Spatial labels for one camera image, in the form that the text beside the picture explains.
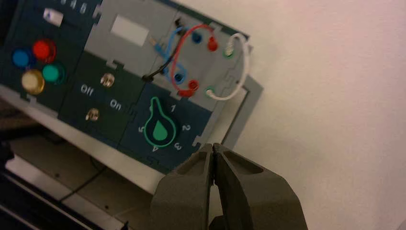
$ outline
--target white wall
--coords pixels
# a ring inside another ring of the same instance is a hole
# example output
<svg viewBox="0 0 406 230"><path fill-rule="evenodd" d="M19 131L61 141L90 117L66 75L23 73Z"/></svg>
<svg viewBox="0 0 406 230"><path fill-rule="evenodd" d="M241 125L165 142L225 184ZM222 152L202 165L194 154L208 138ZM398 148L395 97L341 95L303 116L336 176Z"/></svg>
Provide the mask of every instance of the white wall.
<svg viewBox="0 0 406 230"><path fill-rule="evenodd" d="M178 0L249 33L265 91L235 150L282 175L309 229L406 218L405 0Z"/></svg>

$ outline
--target yellow button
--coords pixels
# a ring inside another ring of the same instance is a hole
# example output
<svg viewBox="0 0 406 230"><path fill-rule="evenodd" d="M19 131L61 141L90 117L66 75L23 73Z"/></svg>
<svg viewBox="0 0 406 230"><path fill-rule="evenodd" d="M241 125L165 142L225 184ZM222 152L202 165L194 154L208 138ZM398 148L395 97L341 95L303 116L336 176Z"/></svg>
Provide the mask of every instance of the yellow button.
<svg viewBox="0 0 406 230"><path fill-rule="evenodd" d="M21 84L29 94L38 95L44 90L45 80L40 71L32 69L23 74Z"/></svg>

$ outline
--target on label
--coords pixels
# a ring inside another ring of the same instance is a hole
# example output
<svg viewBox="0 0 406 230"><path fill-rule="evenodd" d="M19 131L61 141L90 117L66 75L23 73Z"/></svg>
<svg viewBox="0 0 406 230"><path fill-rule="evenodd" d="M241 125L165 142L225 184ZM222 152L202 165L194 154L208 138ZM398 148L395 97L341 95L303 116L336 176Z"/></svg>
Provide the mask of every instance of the on label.
<svg viewBox="0 0 406 230"><path fill-rule="evenodd" d="M118 103L115 99L112 99L112 100L110 101L110 107L113 108L113 109L115 109L115 110L118 110L118 111L121 110L121 104Z"/></svg>

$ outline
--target electrical training panel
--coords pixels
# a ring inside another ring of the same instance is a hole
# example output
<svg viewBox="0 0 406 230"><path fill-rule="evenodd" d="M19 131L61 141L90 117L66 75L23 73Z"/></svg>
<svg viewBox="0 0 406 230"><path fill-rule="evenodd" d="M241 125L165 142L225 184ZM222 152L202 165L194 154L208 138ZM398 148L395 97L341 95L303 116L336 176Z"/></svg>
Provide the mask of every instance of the electrical training panel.
<svg viewBox="0 0 406 230"><path fill-rule="evenodd" d="M174 79L183 88L199 81L189 98L173 88L165 73L170 68L152 82L142 79L168 60L181 37L174 33L180 23L186 29L207 24L218 42L215 52L208 50L207 30L185 41ZM223 52L234 33L168 0L0 0L0 84L168 173L206 142L223 110L225 102L206 90L228 95L237 85L242 49L236 45L231 57ZM262 92L251 77L244 89L246 98L223 140L229 148Z"/></svg>

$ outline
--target white wire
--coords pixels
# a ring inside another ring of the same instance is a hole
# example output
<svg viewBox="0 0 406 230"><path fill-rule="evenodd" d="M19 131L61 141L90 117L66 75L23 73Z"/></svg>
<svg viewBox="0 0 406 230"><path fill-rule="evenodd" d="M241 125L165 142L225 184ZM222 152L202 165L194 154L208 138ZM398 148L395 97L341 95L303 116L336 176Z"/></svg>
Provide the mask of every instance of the white wire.
<svg viewBox="0 0 406 230"><path fill-rule="evenodd" d="M242 46L242 51L243 51L243 56L244 56L244 67L242 70L242 75L241 75L241 79L238 82L236 88L234 89L234 91L228 95L227 97L218 97L215 95L215 93L213 92L213 90L207 90L206 94L218 101L227 101L230 100L231 98L233 98L235 95L237 95L238 91L241 90L241 88L244 86L245 80L247 79L248 73L249 73L249 46L248 46L248 41L245 38L244 35L240 34L240 33L236 33L233 34L230 39L228 40L228 45L234 45L234 39L238 38L241 46Z"/></svg>

